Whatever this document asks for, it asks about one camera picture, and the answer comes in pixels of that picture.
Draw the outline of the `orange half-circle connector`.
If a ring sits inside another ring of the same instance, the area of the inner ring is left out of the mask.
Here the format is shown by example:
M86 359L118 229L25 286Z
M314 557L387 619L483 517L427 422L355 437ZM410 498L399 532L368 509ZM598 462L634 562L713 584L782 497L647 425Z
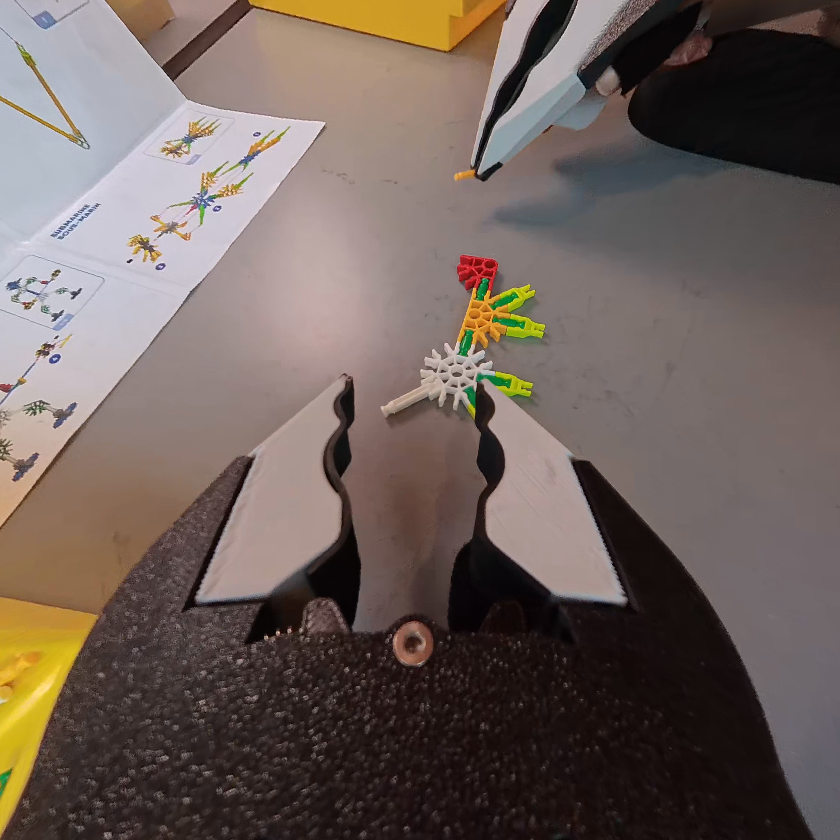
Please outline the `orange half-circle connector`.
M505 309L493 311L490 301L494 301L494 298L478 301L476 299L476 289L471 291L466 314L458 334L458 343L466 330L474 331L476 344L480 343L484 349L489 346L490 339L499 342L501 336L506 334L505 328L494 322L494 317L507 316L508 312Z

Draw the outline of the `yellow box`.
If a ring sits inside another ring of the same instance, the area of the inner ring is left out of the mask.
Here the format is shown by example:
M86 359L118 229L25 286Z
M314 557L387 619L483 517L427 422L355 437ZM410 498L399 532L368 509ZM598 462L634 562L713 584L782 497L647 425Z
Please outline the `yellow box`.
M96 614L1 599L1 831L25 790L58 696Z
M266 11L449 52L503 1L251 1Z

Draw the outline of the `printed building set box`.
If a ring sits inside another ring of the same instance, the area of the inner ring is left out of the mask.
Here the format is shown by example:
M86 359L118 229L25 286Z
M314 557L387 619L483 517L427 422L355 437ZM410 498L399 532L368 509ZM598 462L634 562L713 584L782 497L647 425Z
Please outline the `printed building set box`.
M166 0L108 0L107 3L140 42L160 32L175 19L172 4Z

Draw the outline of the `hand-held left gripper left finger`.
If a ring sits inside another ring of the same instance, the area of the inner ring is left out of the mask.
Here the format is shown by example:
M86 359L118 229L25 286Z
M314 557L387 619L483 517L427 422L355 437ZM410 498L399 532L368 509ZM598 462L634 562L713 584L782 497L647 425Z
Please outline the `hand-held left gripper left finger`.
M343 474L354 383L340 376L249 455L195 604L357 604L361 558Z

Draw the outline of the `person's right hand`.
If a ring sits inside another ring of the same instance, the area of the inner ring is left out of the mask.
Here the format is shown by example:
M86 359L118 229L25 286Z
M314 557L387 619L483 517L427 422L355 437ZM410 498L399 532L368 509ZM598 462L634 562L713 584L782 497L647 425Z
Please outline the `person's right hand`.
M713 38L706 36L702 31L694 31L673 49L657 70L687 67L706 58L712 47ZM608 67L595 83L595 89L604 97L609 97L618 90L626 92L633 87L635 85L624 87L623 78L613 67Z

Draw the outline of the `white plastic rod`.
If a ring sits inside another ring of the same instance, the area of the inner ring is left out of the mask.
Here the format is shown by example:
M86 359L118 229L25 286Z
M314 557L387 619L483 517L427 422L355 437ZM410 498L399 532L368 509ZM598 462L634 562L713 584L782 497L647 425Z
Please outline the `white plastic rod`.
M420 385L381 406L381 412L384 417L391 417L422 400L432 400L434 398L435 392L430 385Z

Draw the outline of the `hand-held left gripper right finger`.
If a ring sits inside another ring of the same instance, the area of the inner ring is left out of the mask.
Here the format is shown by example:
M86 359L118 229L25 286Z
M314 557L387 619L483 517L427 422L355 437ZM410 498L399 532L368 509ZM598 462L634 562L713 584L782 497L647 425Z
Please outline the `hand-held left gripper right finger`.
M488 559L505 573L523 573L539 596L626 605L571 451L489 381L477 390L476 426L486 480L476 539Z

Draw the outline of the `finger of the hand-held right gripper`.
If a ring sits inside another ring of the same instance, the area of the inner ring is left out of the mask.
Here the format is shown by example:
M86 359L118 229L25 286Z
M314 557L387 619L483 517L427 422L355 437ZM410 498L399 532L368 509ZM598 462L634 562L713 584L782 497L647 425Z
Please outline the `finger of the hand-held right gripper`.
M508 4L471 155L476 179L490 178L579 100L574 71L550 58L577 4Z
M485 181L554 125L573 130L603 108L581 72L650 8L647 2L509 2L478 125Z

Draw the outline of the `white snowflake connector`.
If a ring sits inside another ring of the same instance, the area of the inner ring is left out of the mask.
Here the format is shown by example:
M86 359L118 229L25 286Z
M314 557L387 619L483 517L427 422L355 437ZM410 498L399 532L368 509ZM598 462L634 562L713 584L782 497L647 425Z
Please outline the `white snowflake connector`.
M451 400L453 410L464 406L464 389L476 386L480 375L493 372L493 362L485 360L484 350L472 350L468 356L458 355L449 344L444 345L444 353L432 350L432 356L426 357L420 371L421 385L430 385L435 392L439 407Z

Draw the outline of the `person's right forearm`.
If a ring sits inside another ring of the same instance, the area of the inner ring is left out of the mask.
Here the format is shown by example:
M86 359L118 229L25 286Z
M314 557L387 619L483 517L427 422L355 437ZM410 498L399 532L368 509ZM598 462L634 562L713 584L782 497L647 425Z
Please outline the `person's right forearm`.
M715 38L705 58L641 82L627 116L669 148L839 183L839 51L812 35Z

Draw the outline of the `printed instruction sheet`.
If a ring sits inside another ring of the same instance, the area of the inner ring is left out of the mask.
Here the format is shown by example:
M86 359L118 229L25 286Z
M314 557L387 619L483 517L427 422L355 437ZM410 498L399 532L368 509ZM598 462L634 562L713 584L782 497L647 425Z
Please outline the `printed instruction sheet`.
M187 100L106 2L2 2L1 517L323 122Z

